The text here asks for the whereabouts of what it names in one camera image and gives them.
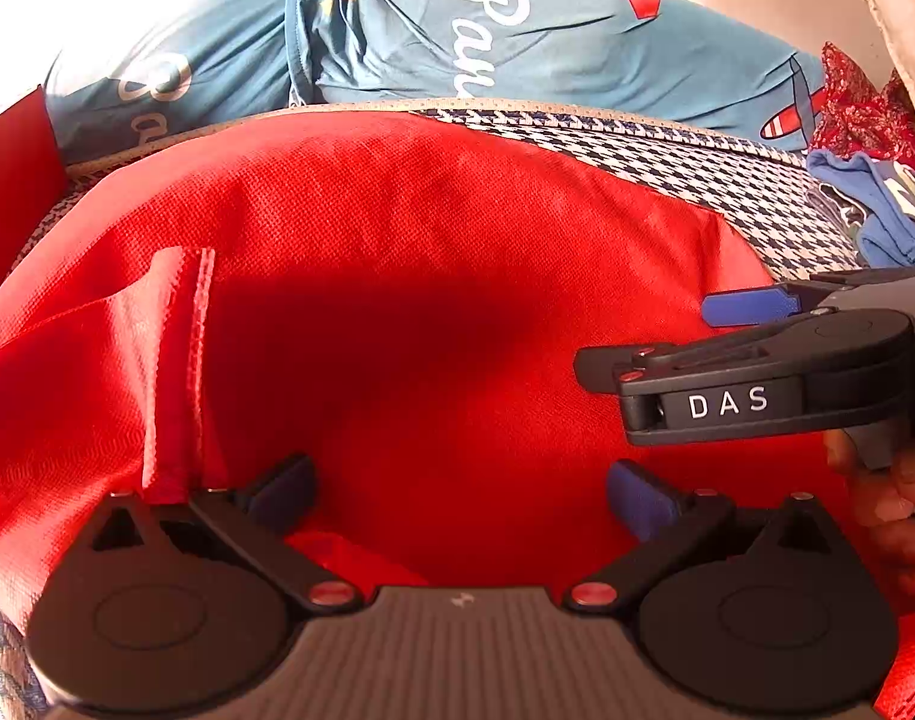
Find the red bag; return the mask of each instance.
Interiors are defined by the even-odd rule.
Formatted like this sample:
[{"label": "red bag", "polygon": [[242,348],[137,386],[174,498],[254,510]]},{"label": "red bag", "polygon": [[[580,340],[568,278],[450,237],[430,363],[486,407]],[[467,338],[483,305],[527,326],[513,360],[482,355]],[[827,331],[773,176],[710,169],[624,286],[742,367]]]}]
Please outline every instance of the red bag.
[{"label": "red bag", "polygon": [[365,587],[561,589],[631,546],[620,457],[748,506],[805,488],[862,548],[819,437],[641,450],[574,381],[580,346],[694,340],[703,295],[767,283],[713,213],[411,114],[168,148],[0,289],[0,605],[26,622],[109,491],[179,502],[295,450],[320,503],[292,543]]}]

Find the red patterned cloth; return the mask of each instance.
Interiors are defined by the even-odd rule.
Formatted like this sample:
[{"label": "red patterned cloth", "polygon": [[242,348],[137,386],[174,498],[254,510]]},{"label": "red patterned cloth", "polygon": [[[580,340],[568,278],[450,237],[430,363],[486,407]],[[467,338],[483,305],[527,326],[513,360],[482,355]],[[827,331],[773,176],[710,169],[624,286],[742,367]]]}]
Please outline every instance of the red patterned cloth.
[{"label": "red patterned cloth", "polygon": [[825,43],[821,60],[827,101],[811,148],[845,158],[864,151],[915,170],[915,112],[897,71],[878,92],[857,62],[833,43]]}]

